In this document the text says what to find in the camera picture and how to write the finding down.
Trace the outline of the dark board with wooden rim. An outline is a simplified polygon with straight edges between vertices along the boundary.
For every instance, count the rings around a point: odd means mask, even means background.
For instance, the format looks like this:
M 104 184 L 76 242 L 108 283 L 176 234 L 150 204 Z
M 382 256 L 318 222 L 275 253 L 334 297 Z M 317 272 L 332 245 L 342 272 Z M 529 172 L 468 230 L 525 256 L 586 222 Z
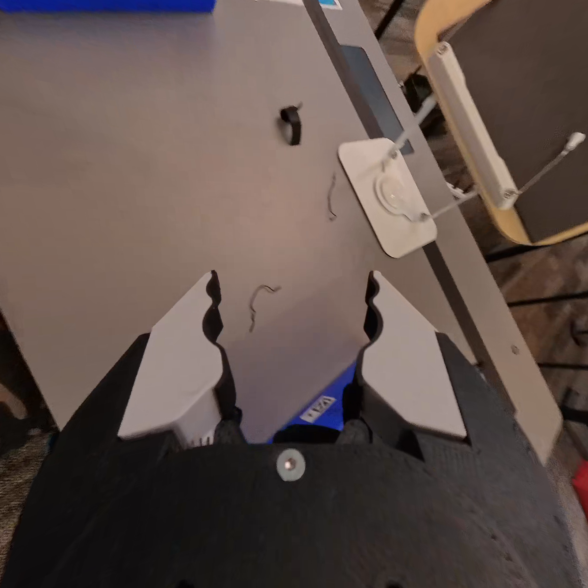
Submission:
M 425 1 L 415 44 L 499 232 L 587 233 L 587 1 Z

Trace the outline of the plain blue plastic bin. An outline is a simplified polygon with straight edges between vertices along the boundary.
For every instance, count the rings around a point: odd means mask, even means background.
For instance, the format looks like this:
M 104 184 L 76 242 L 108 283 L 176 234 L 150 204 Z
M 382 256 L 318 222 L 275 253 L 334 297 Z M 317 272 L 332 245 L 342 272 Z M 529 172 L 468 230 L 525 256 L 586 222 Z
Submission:
M 1 1 L 5 13 L 212 13 L 217 1 Z

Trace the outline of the white stand with clear arms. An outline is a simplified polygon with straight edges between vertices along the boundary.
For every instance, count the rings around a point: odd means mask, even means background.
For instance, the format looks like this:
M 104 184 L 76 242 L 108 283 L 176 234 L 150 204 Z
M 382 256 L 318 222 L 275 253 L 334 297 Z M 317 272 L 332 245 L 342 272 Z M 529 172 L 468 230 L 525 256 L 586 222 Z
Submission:
M 477 177 L 474 189 L 464 192 L 447 184 L 452 203 L 431 212 L 416 185 L 401 149 L 412 139 L 404 130 L 399 139 L 367 139 L 342 143 L 338 157 L 353 190 L 364 209 L 380 247 L 393 259 L 399 259 L 437 239 L 436 220 L 452 209 L 478 196 L 492 199 L 500 212 L 510 210 L 518 197 L 559 165 L 586 139 L 573 132 L 561 152 L 522 188 L 516 187 L 503 159 L 489 136 L 471 98 L 451 98 L 456 135 L 466 146 Z

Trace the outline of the blue bin with square tag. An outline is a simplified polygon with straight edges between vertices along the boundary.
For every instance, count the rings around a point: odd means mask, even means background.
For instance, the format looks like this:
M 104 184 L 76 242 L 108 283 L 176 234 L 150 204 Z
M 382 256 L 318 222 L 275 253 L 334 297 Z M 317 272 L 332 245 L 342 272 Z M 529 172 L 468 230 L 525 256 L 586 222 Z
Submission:
M 343 392 L 353 380 L 355 367 L 355 363 L 351 364 L 333 382 L 316 393 L 298 413 L 274 434 L 272 440 L 277 438 L 278 433 L 294 425 L 321 426 L 341 431 L 343 429 Z

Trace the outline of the white printed paper sheet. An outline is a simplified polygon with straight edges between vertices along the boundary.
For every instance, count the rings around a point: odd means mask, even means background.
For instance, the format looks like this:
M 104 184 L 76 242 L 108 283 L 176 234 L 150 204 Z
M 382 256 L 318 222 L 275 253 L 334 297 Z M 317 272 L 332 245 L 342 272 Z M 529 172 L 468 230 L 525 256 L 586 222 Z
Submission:
M 297 6 L 301 8 L 307 8 L 309 6 L 319 6 L 323 10 L 328 11 L 342 11 L 342 4 L 341 1 L 256 1 L 256 2 L 265 2 L 270 4 L 284 4 L 284 5 L 291 5 Z

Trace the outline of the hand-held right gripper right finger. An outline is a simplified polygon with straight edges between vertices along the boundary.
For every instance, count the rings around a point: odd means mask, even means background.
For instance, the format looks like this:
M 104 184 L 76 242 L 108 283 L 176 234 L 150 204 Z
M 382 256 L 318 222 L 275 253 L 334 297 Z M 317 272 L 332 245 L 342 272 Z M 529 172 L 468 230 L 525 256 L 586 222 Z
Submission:
M 369 274 L 366 305 L 369 341 L 358 355 L 355 381 L 360 415 L 372 432 L 467 437 L 439 331 L 378 270 Z

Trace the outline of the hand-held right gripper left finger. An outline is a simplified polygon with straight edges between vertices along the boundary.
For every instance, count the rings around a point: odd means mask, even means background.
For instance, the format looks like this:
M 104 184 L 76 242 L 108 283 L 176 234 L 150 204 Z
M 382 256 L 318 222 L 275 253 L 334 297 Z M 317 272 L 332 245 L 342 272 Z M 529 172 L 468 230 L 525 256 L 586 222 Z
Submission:
M 220 422 L 236 415 L 236 390 L 224 348 L 221 289 L 204 274 L 152 327 L 118 436 L 171 432 L 183 447 L 213 444 Z

